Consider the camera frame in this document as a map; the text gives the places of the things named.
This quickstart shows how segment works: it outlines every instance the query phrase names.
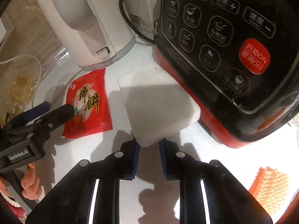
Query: red snack package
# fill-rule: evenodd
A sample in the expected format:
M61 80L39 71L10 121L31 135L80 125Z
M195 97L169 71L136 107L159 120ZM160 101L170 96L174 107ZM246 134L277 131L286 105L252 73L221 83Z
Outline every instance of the red snack package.
M65 123L62 137L76 139L112 130L104 75L105 68L92 71L71 83L66 103L74 106L75 115Z

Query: white countertop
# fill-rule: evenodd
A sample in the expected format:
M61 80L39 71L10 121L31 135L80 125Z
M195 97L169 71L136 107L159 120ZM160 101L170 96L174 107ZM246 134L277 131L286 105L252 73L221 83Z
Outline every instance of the white countertop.
M122 102L117 78L147 63L154 62L154 47L138 40L121 59L106 69L106 94L112 117L113 130L75 140L61 138L63 126L51 133L45 143L46 157L36 163L44 192L61 180L80 160L103 160L119 150L121 144L132 140L130 122ZM52 105L55 109L65 103L65 87L69 75L78 70L72 59L54 69L41 83L35 105L61 92ZM76 78L84 75L80 72ZM272 216L275 223L283 214L299 187L299 147L296 128L285 125L276 132L240 149L231 149L216 142L199 123L195 123L168 140L179 144L182 151L195 159L209 162L219 160L244 186L249 189L260 167L277 168L290 178L289 194L281 211ZM167 182L162 175L157 144L140 150L136 179L121 180L120 221L122 224L178 223L179 183Z

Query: plastic bag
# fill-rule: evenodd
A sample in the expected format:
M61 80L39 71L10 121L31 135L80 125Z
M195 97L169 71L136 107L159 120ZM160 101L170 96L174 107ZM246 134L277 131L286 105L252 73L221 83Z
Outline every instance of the plastic bag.
M51 57L44 56L40 59L42 63L42 79L60 62L67 59L68 52L64 47L59 48ZM16 117L25 111L32 101L33 92L38 82L39 66L33 58L20 58L11 63L4 74L3 80L6 86L9 86L8 93L0 95L0 107L2 111L0 117L5 119L6 113L11 118Z
M75 115L65 123L62 137L75 139L112 130L104 75L105 68L92 71L71 83L66 103L73 105Z

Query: human hand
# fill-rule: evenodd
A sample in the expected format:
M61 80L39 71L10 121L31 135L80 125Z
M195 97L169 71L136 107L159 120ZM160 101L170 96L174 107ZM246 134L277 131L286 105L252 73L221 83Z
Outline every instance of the human hand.
M21 180L21 185L23 187L23 196L29 200L38 199L41 196L42 188L39 185L39 177L36 176L34 163L28 164L27 172ZM0 190L7 197L11 197L10 193L6 190L5 182L2 177L0 177Z

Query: plastic wrap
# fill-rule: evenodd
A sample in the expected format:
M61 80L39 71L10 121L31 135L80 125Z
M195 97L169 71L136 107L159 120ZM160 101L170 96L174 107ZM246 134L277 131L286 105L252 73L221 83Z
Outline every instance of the plastic wrap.
M69 56L69 54L65 48L59 48L59 50L42 65L42 78L45 78L46 75L67 56ZM6 112L10 114L11 118L23 112L31 103L39 76L39 67L34 60L31 61L31 59L24 58L20 62L28 63L28 67L23 67L23 69L19 70L5 97Z
M73 105L75 115L65 123L62 137L75 139L112 130L104 75L105 68L92 71L71 83L66 103Z

